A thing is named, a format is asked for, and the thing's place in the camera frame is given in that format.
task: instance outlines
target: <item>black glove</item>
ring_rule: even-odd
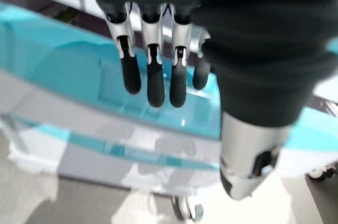
[[[218,77],[222,110],[250,124],[293,123],[316,82],[338,64],[325,51],[338,34],[336,0],[97,1],[189,7],[192,22],[211,35],[202,49]]]

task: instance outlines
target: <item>white floor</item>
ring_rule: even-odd
[[[180,223],[170,198],[28,174],[8,161],[7,154],[8,143],[0,137],[0,224]],[[205,200],[200,223],[323,221],[304,178],[281,180],[272,174],[252,198],[240,202],[231,200],[220,188],[217,195]]]

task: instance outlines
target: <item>black rubber fingertip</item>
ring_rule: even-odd
[[[147,66],[148,86],[147,95],[151,106],[158,108],[164,102],[163,69],[162,65],[157,63],[157,45],[150,44],[150,53],[152,62]]]
[[[137,58],[131,57],[128,48],[128,37],[119,37],[122,51],[124,53],[123,59],[121,59],[123,81],[127,91],[134,95],[141,90],[141,78],[139,75],[139,69],[137,64]]]
[[[176,108],[183,106],[186,97],[186,67],[182,65],[182,58],[177,65],[172,66],[170,82],[170,103]]]
[[[192,78],[192,85],[195,89],[201,90],[205,87],[206,82],[208,81],[208,75],[210,72],[210,64],[206,62],[203,58],[197,59],[197,66],[194,70],[194,75]]]

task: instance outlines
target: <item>robotic arm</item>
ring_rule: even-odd
[[[337,56],[325,51],[338,34],[335,1],[97,0],[120,50],[125,87],[131,94],[139,92],[140,76],[129,10],[130,2],[139,5],[148,56],[148,100],[154,107],[164,100],[164,5],[170,4],[173,19],[170,101],[174,107],[185,102],[192,23],[208,31],[211,39],[199,55],[194,86],[205,86],[210,63],[221,96],[221,181],[237,200],[250,195],[274,169],[279,149],[316,81],[329,76],[338,64]]]

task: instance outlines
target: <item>caster wheel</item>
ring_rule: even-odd
[[[326,178],[326,172],[322,168],[313,169],[307,175],[312,181],[316,182],[322,182]]]
[[[175,214],[179,220],[191,219],[196,222],[200,221],[203,217],[203,205],[193,198],[174,197],[173,207],[175,210]]]
[[[307,175],[312,181],[321,182],[326,178],[331,178],[337,173],[337,170],[332,165],[327,165],[325,167],[313,169]]]

